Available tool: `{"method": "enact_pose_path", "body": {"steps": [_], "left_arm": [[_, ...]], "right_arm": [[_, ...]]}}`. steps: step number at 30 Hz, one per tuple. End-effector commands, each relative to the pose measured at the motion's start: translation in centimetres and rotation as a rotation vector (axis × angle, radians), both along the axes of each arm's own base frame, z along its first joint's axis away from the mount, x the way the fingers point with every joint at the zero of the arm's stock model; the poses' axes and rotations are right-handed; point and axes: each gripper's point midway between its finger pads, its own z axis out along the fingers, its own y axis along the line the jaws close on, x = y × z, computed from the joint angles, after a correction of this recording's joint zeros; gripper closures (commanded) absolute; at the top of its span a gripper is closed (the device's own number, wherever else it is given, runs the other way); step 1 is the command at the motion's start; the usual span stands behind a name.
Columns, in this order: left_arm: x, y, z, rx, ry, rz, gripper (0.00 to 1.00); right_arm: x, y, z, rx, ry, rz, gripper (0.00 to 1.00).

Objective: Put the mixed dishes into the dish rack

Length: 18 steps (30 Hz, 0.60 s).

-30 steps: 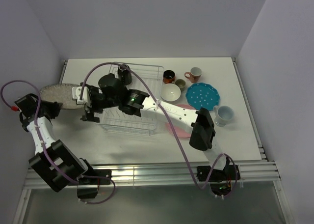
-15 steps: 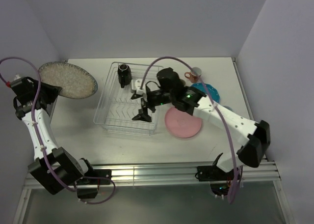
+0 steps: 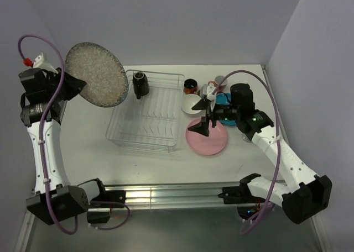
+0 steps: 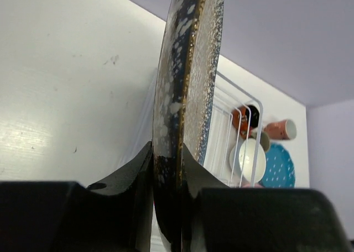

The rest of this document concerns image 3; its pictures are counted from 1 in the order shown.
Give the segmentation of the black mug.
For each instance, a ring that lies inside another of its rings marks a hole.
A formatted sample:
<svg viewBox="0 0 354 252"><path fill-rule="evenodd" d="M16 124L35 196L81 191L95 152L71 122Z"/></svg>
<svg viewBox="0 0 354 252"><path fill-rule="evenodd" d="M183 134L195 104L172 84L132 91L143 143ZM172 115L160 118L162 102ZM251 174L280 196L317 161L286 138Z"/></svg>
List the black mug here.
<svg viewBox="0 0 354 252"><path fill-rule="evenodd" d="M145 73L136 72L133 75L133 87L137 99L149 94L149 83Z"/></svg>

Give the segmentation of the blue polka dot plate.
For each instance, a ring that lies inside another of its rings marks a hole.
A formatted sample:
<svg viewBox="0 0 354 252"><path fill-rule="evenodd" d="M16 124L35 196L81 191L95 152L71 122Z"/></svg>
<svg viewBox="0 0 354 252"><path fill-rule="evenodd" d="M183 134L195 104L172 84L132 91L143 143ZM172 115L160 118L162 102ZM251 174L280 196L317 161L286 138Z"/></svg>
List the blue polka dot plate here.
<svg viewBox="0 0 354 252"><path fill-rule="evenodd" d="M231 101L230 93L218 93L216 98L216 104L227 105ZM234 120L220 120L220 123L229 127L236 126L236 122Z"/></svg>

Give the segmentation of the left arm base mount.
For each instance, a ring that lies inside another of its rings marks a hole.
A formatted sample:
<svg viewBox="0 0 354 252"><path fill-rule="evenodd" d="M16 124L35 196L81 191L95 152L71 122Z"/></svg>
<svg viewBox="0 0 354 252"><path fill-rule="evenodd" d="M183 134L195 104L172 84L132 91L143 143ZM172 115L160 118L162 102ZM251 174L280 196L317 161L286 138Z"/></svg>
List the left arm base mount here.
<svg viewBox="0 0 354 252"><path fill-rule="evenodd" d="M126 191L106 191L102 196L93 199L86 213L87 222L90 224L106 224L114 208L124 208Z"/></svg>

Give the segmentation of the speckled grey plate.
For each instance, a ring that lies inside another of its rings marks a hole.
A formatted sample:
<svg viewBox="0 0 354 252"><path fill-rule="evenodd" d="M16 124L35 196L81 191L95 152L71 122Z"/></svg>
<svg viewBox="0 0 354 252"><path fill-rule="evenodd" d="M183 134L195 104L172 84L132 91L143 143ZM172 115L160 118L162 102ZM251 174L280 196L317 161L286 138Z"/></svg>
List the speckled grey plate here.
<svg viewBox="0 0 354 252"><path fill-rule="evenodd" d="M101 45L83 42L66 55L65 70L85 81L82 98L98 107L115 107L128 95L129 83L121 62Z"/></svg>

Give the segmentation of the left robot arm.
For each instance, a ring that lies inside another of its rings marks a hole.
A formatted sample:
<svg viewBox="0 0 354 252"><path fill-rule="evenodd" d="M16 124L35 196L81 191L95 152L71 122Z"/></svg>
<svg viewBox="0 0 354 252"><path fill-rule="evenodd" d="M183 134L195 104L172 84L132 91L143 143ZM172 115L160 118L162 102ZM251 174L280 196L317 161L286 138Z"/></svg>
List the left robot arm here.
<svg viewBox="0 0 354 252"><path fill-rule="evenodd" d="M85 213L91 203L102 207L108 194L101 180L93 178L78 186L70 184L60 149L61 105L78 95L86 82L68 73L30 68L19 74L24 87L20 118L30 136L35 158L34 196L27 210L47 225Z"/></svg>

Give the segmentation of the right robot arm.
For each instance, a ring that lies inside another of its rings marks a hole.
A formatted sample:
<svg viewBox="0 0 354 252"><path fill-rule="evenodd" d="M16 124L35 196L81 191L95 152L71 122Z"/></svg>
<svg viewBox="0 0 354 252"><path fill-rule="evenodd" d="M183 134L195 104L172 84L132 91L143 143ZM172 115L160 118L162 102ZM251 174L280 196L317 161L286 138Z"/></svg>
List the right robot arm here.
<svg viewBox="0 0 354 252"><path fill-rule="evenodd" d="M231 86L231 100L218 104L216 87L208 85L205 96L192 107L205 111L200 121L188 127L188 132L208 137L222 120L233 120L238 130L258 146L281 175L285 185L277 184L253 173L240 180L239 193L234 200L252 202L255 198L268 200L282 207L285 215L300 224L329 205L332 182L309 168L281 137L279 127L268 115L256 109L253 92L246 83Z"/></svg>

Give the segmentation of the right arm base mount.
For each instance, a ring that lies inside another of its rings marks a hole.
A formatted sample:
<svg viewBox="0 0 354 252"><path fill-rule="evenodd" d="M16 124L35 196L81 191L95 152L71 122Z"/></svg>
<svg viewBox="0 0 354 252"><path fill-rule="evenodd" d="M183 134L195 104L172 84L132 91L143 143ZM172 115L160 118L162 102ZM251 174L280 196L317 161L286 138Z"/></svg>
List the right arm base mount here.
<svg viewBox="0 0 354 252"><path fill-rule="evenodd" d="M261 210L261 204L265 199L254 197L243 186L223 187L218 198L223 199L224 204L235 204L237 213L242 220L247 220Z"/></svg>

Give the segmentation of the pink mug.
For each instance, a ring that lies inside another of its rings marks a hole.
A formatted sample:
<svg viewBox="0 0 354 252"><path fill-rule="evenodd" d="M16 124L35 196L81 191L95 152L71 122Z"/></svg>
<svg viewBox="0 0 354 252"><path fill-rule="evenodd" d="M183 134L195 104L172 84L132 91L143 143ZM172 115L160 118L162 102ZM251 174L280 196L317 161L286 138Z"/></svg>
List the pink mug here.
<svg viewBox="0 0 354 252"><path fill-rule="evenodd" d="M224 79L223 76L216 76L213 81L209 81L208 85L209 86L218 86L218 92L223 92L227 86L227 79Z"/></svg>

